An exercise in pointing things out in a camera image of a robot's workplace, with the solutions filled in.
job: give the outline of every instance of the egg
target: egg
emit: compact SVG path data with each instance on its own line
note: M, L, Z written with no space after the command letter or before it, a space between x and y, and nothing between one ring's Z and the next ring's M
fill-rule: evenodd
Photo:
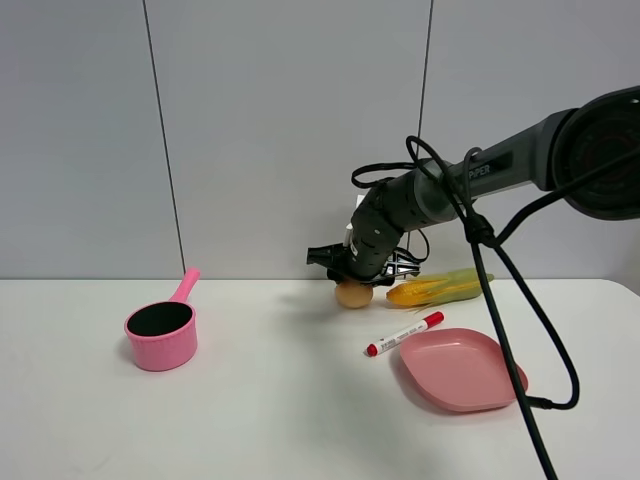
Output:
M357 282L342 282L336 286L336 300L345 308L362 308L371 303L373 287Z

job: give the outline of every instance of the yellow corn cob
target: yellow corn cob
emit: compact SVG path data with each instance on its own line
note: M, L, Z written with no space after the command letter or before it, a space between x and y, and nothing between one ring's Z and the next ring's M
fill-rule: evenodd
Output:
M489 281L493 275L487 274ZM473 268L449 273L420 275L392 288L387 300L401 307L432 307L443 303L468 300L482 294L478 274Z

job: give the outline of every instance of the white table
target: white table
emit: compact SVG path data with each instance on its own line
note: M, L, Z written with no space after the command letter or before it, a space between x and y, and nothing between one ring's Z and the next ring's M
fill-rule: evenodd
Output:
M131 364L127 315L172 281L0 282L0 478L540 479L516 405L437 412L398 378L397 351L363 355L416 320L361 311L316 281L201 281L200 340L187 365ZM564 400L569 381L511 281L493 283L529 393ZM637 478L640 298L604 280L531 286L582 381L570 412L536 418L562 479ZM446 305L439 328L495 338L483 299Z

